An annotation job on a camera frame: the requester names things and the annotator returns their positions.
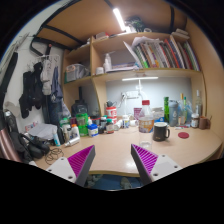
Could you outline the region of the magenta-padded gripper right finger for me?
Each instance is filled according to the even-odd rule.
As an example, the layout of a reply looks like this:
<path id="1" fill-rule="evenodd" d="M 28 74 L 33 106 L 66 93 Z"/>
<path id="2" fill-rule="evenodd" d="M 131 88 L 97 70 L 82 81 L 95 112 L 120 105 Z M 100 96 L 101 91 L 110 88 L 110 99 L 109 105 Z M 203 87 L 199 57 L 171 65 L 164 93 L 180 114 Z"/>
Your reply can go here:
<path id="1" fill-rule="evenodd" d="M 131 155 L 144 185 L 182 169 L 168 155 L 157 155 L 135 144 L 131 145 Z"/>

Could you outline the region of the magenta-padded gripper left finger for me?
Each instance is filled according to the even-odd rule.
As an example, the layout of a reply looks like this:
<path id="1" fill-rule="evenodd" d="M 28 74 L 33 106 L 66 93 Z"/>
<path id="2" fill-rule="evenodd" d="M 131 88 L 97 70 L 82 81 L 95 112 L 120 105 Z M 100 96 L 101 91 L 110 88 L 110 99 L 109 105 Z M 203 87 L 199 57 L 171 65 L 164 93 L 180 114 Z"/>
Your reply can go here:
<path id="1" fill-rule="evenodd" d="M 91 145 L 69 158 L 61 157 L 47 171 L 83 187 L 95 157 L 95 146 Z"/>

